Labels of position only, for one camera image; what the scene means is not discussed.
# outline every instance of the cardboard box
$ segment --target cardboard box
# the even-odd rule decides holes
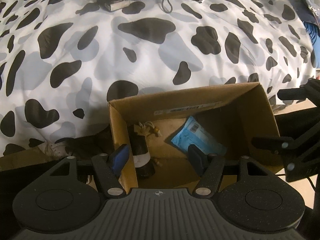
[[[228,148],[226,159],[237,160],[242,155],[251,155],[273,172],[282,168],[279,156],[251,145],[254,136],[279,136],[267,96],[257,82],[113,100],[109,102],[109,114],[115,149],[122,144],[130,145],[127,126],[137,122],[152,121],[163,135],[146,137],[151,157],[157,158],[162,165],[155,166],[156,173],[151,178],[137,180],[130,154],[120,178],[127,192],[132,187],[194,188],[199,177],[186,156],[168,143],[189,116]]]

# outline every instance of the white label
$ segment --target white label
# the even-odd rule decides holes
[[[188,110],[193,110],[193,109],[200,109],[200,108],[209,107],[209,106],[216,106],[216,105],[218,105],[220,103],[222,103],[222,102],[218,101],[218,102],[213,102],[213,103],[203,104],[203,105],[197,105],[197,106],[185,106],[185,107],[171,108],[171,109],[166,109],[166,110],[158,110],[158,111],[154,112],[154,115],[170,114],[170,113],[175,113],[175,112],[182,112],[182,111],[188,111]]]

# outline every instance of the blue object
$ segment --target blue object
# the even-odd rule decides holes
[[[197,146],[206,155],[209,153],[225,155],[227,151],[227,148],[218,143],[192,116],[171,142],[185,154],[191,144]]]
[[[315,24],[309,22],[303,22],[307,33],[310,36],[312,46],[315,52],[315,67],[320,68],[320,37],[319,37],[319,28]]]
[[[123,167],[129,160],[129,152],[129,146],[123,144],[110,155],[108,160],[110,162],[110,169],[116,177],[121,175]]]

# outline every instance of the barcode label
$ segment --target barcode label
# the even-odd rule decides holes
[[[160,114],[170,114],[170,113],[176,113],[181,111],[188,111],[193,109],[200,109],[204,107],[213,107],[221,104],[222,102],[214,102],[209,104],[203,104],[203,105],[197,105],[197,106],[185,106],[185,107],[178,107],[178,108],[172,108],[172,109],[166,109],[166,110],[158,110],[154,112],[154,115],[160,115]]]
[[[199,128],[199,125],[197,125],[196,123],[191,127],[190,131],[195,133]]]

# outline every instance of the barcode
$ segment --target barcode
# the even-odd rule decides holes
[[[199,128],[199,125],[194,124],[194,125],[191,127],[190,131],[193,132],[193,133],[195,133],[195,132],[198,130],[198,128]]]

